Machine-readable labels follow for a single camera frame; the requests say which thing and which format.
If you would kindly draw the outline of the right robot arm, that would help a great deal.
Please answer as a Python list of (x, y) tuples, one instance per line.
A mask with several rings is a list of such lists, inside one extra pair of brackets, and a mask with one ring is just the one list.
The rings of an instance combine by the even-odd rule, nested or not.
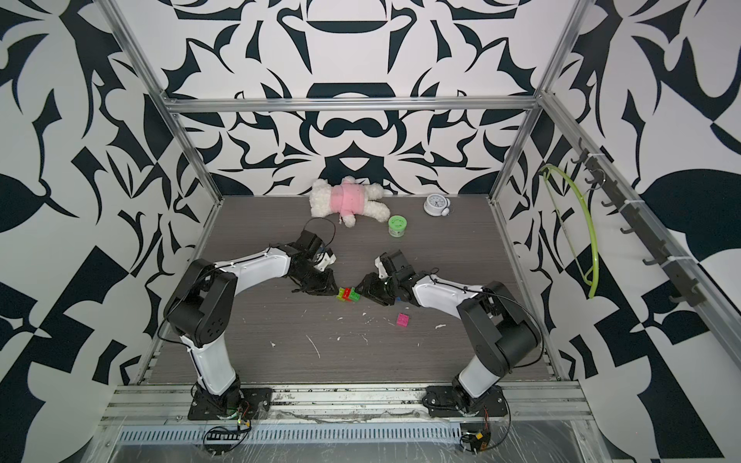
[(494, 394), (497, 383), (542, 346), (538, 321), (500, 282), (467, 286), (441, 279), (431, 272), (405, 278), (383, 278), (370, 273), (357, 291), (383, 306), (403, 301), (450, 314), (462, 323), (474, 357), (453, 379), (450, 399), (426, 398), (431, 411), (457, 411), (466, 415), (479, 412)]

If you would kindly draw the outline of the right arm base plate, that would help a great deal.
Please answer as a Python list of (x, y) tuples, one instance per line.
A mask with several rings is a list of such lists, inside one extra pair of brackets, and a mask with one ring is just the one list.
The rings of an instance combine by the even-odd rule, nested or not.
[(432, 418), (500, 418), (509, 414), (509, 405), (499, 386), (492, 386), (474, 399), (459, 386), (428, 386), (421, 404)]

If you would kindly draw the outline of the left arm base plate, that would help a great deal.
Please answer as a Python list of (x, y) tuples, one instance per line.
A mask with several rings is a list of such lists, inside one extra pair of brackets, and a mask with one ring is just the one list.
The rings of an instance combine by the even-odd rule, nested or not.
[(231, 387), (223, 395), (212, 395), (198, 383), (191, 388), (187, 419), (192, 422), (216, 420), (251, 420), (271, 407), (270, 388)]

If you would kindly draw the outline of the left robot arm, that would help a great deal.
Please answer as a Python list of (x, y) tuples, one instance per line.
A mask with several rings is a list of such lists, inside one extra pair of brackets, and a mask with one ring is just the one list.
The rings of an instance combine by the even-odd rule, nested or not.
[(298, 292), (335, 296), (339, 288), (331, 265), (334, 252), (297, 243), (269, 247), (260, 253), (188, 266), (165, 310), (164, 318), (185, 346), (197, 374), (196, 392), (226, 416), (241, 402), (240, 381), (226, 347), (235, 297), (263, 282), (288, 278)]

